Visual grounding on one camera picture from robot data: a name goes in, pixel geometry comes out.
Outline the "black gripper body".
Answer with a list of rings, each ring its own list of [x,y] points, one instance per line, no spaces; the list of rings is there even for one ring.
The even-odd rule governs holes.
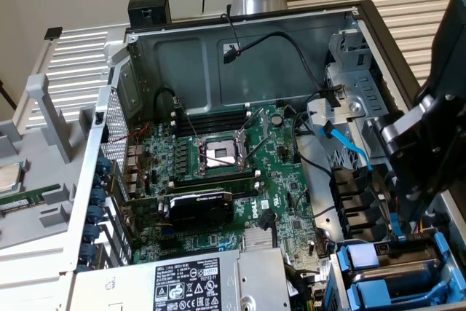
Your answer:
[[[427,81],[416,94],[465,98],[465,5],[450,0],[434,37]]]

